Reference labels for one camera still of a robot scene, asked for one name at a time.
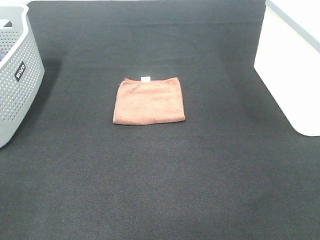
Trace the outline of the orange-brown towel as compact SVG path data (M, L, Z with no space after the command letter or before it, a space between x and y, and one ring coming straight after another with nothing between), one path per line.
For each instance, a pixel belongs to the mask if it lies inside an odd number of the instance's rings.
M177 77L147 82L125 78L120 83L114 124L140 126L185 120L182 88Z

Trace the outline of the black fabric table mat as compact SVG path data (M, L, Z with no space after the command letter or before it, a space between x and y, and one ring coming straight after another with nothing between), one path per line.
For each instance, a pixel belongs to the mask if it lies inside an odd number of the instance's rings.
M317 240L320 140L255 72L262 0L35 1L45 74L0 151L3 240ZM124 78L186 120L113 124Z

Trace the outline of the white plastic storage bin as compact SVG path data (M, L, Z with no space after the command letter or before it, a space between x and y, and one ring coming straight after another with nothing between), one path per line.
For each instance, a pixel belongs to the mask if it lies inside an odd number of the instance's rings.
M320 2L267 0L254 69L299 134L320 134Z

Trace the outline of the grey perforated laundry basket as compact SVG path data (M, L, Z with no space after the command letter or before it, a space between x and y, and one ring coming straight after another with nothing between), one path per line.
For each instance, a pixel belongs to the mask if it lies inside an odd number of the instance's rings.
M24 4L0 5L0 18L12 23L0 29L0 145L13 137L28 113L45 69Z

